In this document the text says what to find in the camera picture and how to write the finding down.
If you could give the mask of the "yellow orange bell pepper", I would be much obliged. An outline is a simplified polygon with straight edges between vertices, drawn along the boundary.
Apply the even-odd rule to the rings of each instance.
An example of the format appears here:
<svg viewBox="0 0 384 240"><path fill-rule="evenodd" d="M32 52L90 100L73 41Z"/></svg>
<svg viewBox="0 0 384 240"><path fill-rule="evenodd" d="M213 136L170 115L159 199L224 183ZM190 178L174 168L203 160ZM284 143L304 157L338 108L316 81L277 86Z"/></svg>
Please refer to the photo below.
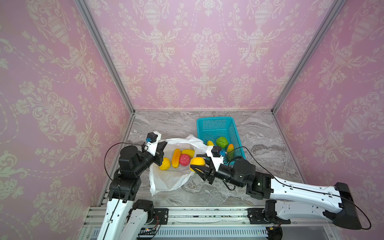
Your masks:
<svg viewBox="0 0 384 240"><path fill-rule="evenodd" d="M205 159L200 158L200 157L196 157L196 158L191 159L190 166L192 166L192 165L205 166L206 162L205 162Z"/></svg>

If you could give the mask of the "round yellow citrus fruit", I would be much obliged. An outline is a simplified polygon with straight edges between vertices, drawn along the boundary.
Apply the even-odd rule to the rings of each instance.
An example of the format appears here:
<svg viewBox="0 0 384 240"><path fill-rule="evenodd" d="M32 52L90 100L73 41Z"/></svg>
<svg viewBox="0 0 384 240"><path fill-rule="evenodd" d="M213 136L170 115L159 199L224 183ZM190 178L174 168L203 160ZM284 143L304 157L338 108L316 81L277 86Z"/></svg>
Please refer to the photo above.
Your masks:
<svg viewBox="0 0 384 240"><path fill-rule="evenodd" d="M162 164L159 166L159 169L162 171L167 171L170 169L172 163L168 158L163 158Z"/></svg>

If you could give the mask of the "green apple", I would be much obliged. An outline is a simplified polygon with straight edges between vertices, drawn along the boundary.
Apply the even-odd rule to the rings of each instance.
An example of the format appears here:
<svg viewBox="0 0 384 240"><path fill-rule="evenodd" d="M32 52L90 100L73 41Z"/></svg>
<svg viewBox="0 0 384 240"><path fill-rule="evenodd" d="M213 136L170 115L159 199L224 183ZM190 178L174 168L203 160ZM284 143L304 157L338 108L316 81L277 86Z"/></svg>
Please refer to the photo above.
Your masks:
<svg viewBox="0 0 384 240"><path fill-rule="evenodd" d="M228 147L228 145L229 145L229 141L225 137L219 137L216 140L216 144L217 144L217 146L219 146L223 150L225 150Z"/></svg>

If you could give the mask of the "orange green mango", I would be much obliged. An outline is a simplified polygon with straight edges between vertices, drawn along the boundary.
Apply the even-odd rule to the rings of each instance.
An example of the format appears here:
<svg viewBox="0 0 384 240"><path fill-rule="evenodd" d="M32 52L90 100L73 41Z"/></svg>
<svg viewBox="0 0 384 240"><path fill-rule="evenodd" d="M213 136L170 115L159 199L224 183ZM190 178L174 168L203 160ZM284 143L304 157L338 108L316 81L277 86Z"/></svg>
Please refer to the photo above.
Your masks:
<svg viewBox="0 0 384 240"><path fill-rule="evenodd" d="M229 144L227 148L227 161L231 162L234 159L235 147L233 144Z"/></svg>

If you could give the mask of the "teal plastic basket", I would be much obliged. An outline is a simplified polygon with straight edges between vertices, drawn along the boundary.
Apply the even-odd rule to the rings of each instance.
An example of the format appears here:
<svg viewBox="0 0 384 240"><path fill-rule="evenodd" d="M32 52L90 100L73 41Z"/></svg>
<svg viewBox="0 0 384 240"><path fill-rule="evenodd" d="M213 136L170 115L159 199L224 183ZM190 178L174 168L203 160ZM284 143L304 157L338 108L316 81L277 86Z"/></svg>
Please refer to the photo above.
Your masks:
<svg viewBox="0 0 384 240"><path fill-rule="evenodd" d="M225 156L224 164L233 165L235 157L246 159L240 135L232 117L200 118L197 120L197 134L198 139L202 140L206 145L208 145L208 141L217 145L217 140L223 137L229 145L234 146L235 150L230 154L230 157Z"/></svg>

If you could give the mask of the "white plastic bag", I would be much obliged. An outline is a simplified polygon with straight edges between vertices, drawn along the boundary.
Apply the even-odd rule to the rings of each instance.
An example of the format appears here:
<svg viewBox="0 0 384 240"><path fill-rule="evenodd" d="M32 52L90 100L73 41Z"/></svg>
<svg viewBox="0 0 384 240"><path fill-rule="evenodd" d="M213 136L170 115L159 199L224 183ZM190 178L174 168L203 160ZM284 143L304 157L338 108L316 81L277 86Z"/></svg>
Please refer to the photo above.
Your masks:
<svg viewBox="0 0 384 240"><path fill-rule="evenodd" d="M174 150L194 150L194 155L204 154L207 146L204 142L193 135L189 135L185 139L174 138L166 140L167 146L164 149L164 157L171 159ZM149 168L150 192L154 196L160 192L169 192L179 189L190 177L195 173L190 170L189 166L179 166L178 168L170 167L168 170L160 170L160 167L153 164Z"/></svg>

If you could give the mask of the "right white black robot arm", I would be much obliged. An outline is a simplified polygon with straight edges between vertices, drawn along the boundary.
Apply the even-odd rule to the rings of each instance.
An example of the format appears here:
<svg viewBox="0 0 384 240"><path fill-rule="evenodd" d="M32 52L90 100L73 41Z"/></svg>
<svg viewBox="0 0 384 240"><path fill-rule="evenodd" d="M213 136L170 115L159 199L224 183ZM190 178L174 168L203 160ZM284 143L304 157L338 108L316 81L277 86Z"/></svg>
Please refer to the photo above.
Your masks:
<svg viewBox="0 0 384 240"><path fill-rule="evenodd" d="M265 200L261 215L268 224L290 224L291 219L302 218L325 220L349 230L363 228L347 184L320 187L295 183L258 172L243 158L232 166L208 158L204 164L190 167L210 184L218 179L244 188L246 195L254 199Z"/></svg>

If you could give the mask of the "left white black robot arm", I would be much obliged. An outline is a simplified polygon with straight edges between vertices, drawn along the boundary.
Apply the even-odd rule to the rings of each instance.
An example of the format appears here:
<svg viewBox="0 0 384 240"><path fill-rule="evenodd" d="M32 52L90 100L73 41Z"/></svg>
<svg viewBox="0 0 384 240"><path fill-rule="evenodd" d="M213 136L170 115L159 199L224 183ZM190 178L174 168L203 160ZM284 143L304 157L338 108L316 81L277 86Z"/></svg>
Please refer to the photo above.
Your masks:
<svg viewBox="0 0 384 240"><path fill-rule="evenodd" d="M135 200L141 186L141 175L152 164L160 166L167 142L127 145L120 151L119 169L109 187L108 203L99 240L135 240L145 224L160 220L149 200Z"/></svg>

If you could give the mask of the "pink red fruit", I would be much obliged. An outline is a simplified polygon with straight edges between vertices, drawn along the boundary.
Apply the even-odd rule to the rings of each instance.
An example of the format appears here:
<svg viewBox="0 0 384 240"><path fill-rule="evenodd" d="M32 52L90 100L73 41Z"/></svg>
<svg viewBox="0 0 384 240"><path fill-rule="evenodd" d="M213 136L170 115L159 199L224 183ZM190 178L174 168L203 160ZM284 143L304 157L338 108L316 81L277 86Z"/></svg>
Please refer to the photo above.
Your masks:
<svg viewBox="0 0 384 240"><path fill-rule="evenodd" d="M181 154L180 156L180 159L179 159L179 164L181 166L188 166L191 162L191 157L189 155L186 155L186 154Z"/></svg>

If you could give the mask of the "yellow banana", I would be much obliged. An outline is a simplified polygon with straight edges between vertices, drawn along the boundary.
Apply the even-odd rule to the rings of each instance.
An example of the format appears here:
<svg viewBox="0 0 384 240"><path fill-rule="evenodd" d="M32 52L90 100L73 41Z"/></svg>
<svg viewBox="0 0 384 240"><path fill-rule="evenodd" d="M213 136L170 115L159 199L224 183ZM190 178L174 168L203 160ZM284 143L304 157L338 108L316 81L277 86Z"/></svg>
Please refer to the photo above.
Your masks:
<svg viewBox="0 0 384 240"><path fill-rule="evenodd" d="M173 156L172 156L172 167L177 169L180 165L180 157L181 157L181 150L180 149L175 149Z"/></svg>

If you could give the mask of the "perforated white vent strip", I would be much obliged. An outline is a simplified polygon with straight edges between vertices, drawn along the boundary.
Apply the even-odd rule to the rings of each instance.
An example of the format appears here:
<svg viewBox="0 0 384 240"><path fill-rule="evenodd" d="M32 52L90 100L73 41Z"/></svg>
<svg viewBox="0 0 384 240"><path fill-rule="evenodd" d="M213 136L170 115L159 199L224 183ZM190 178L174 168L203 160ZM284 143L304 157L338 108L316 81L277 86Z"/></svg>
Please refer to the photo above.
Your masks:
<svg viewBox="0 0 384 240"><path fill-rule="evenodd" d="M261 238L268 237L268 231L265 227L173 227L167 226L160 227L155 233L149 231L141 231L139 236L141 238L151 238L152 236L159 238L231 238L231 237L244 237L244 238Z"/></svg>

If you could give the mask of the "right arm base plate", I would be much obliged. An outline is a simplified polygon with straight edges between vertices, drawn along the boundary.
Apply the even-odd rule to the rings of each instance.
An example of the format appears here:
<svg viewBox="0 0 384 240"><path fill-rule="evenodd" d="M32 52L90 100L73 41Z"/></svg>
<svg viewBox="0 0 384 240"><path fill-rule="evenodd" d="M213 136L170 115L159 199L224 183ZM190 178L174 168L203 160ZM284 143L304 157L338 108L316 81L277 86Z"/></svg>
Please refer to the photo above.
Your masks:
<svg viewBox="0 0 384 240"><path fill-rule="evenodd" d="M291 220L283 220L275 214L266 215L265 209L262 208L248 208L247 217L251 225L289 225Z"/></svg>

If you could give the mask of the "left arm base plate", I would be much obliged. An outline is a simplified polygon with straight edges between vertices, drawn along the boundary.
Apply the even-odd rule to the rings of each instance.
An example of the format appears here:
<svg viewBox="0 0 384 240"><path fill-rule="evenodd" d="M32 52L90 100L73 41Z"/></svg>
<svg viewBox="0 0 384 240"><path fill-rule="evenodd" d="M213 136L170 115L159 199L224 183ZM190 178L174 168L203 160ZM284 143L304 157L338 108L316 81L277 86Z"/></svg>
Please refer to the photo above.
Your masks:
<svg viewBox="0 0 384 240"><path fill-rule="evenodd" d="M169 209L168 208L155 208L152 218L146 222L146 225L150 226L159 226L167 225L169 219Z"/></svg>

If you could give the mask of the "aluminium front rail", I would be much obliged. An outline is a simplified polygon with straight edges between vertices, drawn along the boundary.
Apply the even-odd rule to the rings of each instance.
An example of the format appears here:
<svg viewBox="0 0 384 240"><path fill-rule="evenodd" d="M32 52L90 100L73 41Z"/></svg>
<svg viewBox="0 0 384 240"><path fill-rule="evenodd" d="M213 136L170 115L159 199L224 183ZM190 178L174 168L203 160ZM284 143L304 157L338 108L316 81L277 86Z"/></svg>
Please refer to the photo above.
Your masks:
<svg viewBox="0 0 384 240"><path fill-rule="evenodd" d="M191 226L191 225L214 225L214 226L248 226L251 225L247 217L248 208L262 208L260 206L216 206L216 207L160 207L169 209L167 225L162 226ZM87 213L84 227L101 227L106 208L91 207ZM291 218L291 224L282 227L333 227L331 223L320 219Z"/></svg>

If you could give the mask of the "left corner aluminium post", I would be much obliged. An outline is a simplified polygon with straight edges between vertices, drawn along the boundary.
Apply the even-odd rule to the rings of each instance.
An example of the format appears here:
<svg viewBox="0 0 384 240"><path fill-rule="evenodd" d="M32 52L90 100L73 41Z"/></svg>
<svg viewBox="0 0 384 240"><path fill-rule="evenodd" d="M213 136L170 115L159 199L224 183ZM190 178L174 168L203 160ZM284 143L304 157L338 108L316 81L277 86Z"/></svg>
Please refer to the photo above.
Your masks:
<svg viewBox="0 0 384 240"><path fill-rule="evenodd" d="M133 108L133 104L129 99L128 93L123 85L123 82L119 76L119 73L117 71L117 68L115 67L115 64L113 63L113 60L111 58L111 55L108 52L107 46L104 43L104 40L102 38L102 34L100 30L97 27L97 24L92 16L91 11L89 10L86 1L84 0L74 0L81 16L83 17L85 24L91 34L91 37L93 38L95 45L106 65L106 68L108 69L113 82L115 83L123 102L125 103L129 113L131 116L135 114L135 110Z"/></svg>

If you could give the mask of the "corner aluminium post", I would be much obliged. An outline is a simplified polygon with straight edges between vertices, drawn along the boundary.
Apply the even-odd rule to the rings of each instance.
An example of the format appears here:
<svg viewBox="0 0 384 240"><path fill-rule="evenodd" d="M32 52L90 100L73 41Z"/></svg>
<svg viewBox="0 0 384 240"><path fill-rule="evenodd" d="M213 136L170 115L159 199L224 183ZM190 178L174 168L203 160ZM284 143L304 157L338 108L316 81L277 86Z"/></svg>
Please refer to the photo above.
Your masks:
<svg viewBox="0 0 384 240"><path fill-rule="evenodd" d="M286 85L284 86L282 92L280 93L279 97L277 98L275 105L271 109L271 113L273 116L275 116L277 114L278 110L283 105L286 97L289 95L295 82L298 80L302 71L305 69L306 65L311 60L313 54L315 53L315 51L319 47L323 38L326 36L328 30L330 29L331 25L333 24L333 22L335 21L335 19L339 15L340 11L342 10L342 8L346 2L347 2L346 0L337 0L337 1L332 2L327 14L325 15L325 18L322 20L319 28L317 29L317 31L315 32L315 34L313 36L311 42L309 43L304 54L300 58L297 66L295 67L292 75L290 76L290 78L287 81Z"/></svg>
<svg viewBox="0 0 384 240"><path fill-rule="evenodd" d="M108 52L107 46L104 43L104 40L102 38L102 34L100 30L97 27L97 24L92 16L91 11L89 10L86 1L84 0L74 0L81 16L83 17L85 24L91 34L91 37L93 38L95 45L106 65L106 68L108 69L113 82L115 83L123 102L125 103L129 113L131 116L135 114L135 110L133 108L133 104L129 99L128 93L123 85L123 82L119 76L119 73L117 71L117 68L115 67L115 64L113 63L113 60L111 58L111 55Z"/></svg>

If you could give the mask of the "right corner aluminium post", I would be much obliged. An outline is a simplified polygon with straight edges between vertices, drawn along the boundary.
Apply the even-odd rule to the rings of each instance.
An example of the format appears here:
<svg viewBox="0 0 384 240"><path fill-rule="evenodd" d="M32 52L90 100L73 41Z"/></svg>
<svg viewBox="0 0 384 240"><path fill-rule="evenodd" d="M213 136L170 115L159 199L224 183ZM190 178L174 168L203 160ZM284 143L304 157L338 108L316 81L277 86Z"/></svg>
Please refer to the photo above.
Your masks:
<svg viewBox="0 0 384 240"><path fill-rule="evenodd" d="M273 116L275 116L277 114L278 110L283 105L286 97L289 95L295 82L298 80L302 71L305 69L306 65L311 60L313 54L315 53L315 51L319 47L323 38L326 36L328 30L330 29L331 25L333 24L333 22L335 21L335 19L339 15L340 11L342 10L342 8L346 2L347 2L346 0L337 0L337 1L332 2L327 14L325 15L325 18L322 20L319 28L317 29L317 31L315 32L315 34L313 36L311 42L309 43L304 54L300 58L297 66L295 67L292 75L290 76L290 78L287 81L286 85L284 86L282 92L280 93L279 97L277 98L275 105L271 109L271 113Z"/></svg>

